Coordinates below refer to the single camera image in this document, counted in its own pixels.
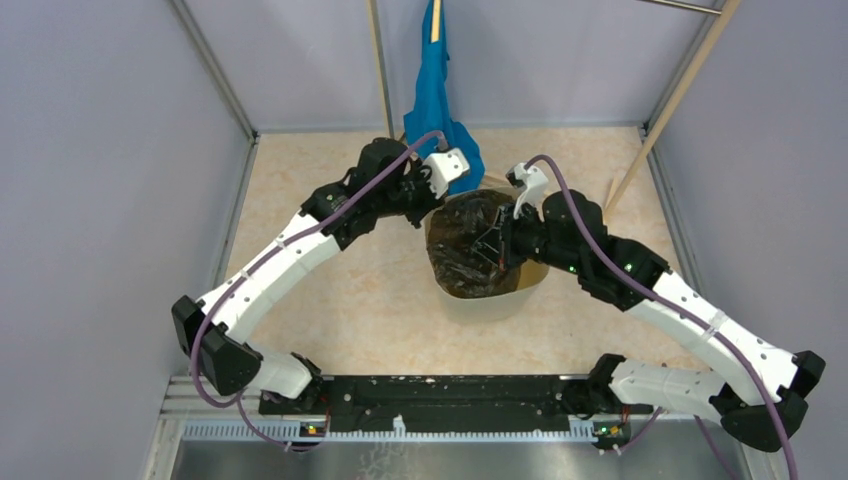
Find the dark translucent trash bag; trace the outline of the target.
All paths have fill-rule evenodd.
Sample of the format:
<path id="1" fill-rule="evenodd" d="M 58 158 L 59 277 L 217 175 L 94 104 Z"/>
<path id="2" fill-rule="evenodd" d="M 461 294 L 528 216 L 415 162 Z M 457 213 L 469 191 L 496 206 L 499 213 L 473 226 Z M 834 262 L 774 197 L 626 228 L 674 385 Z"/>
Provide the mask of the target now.
<path id="1" fill-rule="evenodd" d="M 462 299 L 488 298 L 517 290 L 520 269 L 501 269 L 473 251 L 473 244 L 495 223 L 498 209 L 511 195 L 483 189 L 455 195 L 433 212 L 426 250 L 435 280 L 448 294 Z"/>

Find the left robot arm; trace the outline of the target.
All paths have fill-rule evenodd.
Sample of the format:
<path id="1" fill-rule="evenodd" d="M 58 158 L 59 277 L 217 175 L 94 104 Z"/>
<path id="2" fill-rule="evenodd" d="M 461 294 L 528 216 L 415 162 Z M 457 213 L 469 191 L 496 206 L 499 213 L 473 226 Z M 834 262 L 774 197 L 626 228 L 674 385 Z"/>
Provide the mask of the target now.
<path id="1" fill-rule="evenodd" d="M 177 299 L 171 316 L 197 394 L 223 409 L 257 389 L 282 396 L 297 413 L 314 410 L 321 397 L 319 369 L 296 353 L 265 354 L 249 345 L 249 337 L 301 280 L 372 232 L 379 219 L 403 217 L 420 227 L 468 170 L 464 154 L 440 132 L 409 146 L 375 138 L 355 166 L 316 188 L 243 268 L 198 298 Z"/>

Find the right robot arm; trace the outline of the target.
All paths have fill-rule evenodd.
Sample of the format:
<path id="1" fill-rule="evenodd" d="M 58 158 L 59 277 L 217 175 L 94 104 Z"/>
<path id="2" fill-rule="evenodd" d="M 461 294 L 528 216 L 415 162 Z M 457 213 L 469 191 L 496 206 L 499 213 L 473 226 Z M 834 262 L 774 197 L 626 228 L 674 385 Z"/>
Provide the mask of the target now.
<path id="1" fill-rule="evenodd" d="M 541 208 L 509 201 L 497 210 L 495 251 L 503 266 L 533 260 L 576 276 L 592 298 L 644 321 L 707 365 L 705 371 L 663 369 L 606 354 L 586 385 L 589 404 L 651 404 L 719 424 L 739 442 L 777 452 L 798 431 L 807 396 L 825 360 L 811 350 L 768 343 L 709 303 L 656 252 L 611 235 L 601 208 L 578 191 L 557 192 Z"/>

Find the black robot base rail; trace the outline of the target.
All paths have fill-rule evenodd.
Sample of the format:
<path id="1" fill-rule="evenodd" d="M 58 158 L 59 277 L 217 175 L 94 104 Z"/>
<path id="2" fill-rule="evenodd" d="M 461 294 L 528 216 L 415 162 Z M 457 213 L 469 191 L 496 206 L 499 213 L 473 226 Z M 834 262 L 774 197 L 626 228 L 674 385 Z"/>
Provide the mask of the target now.
<path id="1" fill-rule="evenodd" d="M 308 437 L 410 440 L 630 439 L 627 422 L 651 414 L 597 381 L 572 375 L 325 377 L 300 398 L 262 395 L 264 417 L 298 419 Z"/>

